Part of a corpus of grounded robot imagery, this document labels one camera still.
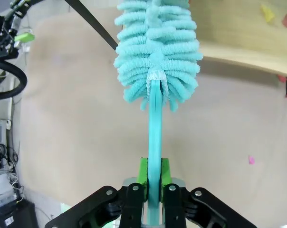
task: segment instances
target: fluffy microfiber bristle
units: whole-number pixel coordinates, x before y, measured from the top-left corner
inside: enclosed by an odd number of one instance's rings
[[[142,97],[141,109],[149,101],[151,80],[161,81],[163,104],[189,99],[197,87],[200,71],[196,24],[188,0],[125,0],[118,6],[124,14],[115,20],[124,25],[114,66],[128,102]]]

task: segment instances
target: yellow paper scrap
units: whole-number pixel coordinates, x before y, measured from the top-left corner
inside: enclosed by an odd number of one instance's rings
[[[264,14],[264,18],[267,22],[271,22],[273,18],[275,18],[275,14],[271,11],[271,9],[263,4],[261,4],[261,9]]]

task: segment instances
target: black strap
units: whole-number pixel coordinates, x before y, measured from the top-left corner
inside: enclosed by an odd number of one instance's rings
[[[117,43],[106,31],[106,29],[99,23],[99,21],[91,14],[91,12],[81,3],[80,0],[65,0],[80,16],[95,29],[99,35],[116,50]]]

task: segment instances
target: white label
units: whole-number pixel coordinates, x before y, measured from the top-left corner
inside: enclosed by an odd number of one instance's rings
[[[5,224],[6,224],[6,226],[9,226],[11,223],[13,223],[14,222],[14,218],[13,217],[10,217],[10,218],[8,218],[8,219],[6,219],[5,220]]]

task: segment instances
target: black box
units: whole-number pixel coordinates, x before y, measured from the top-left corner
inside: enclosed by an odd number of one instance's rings
[[[23,199],[0,207],[0,228],[39,228],[35,204]]]

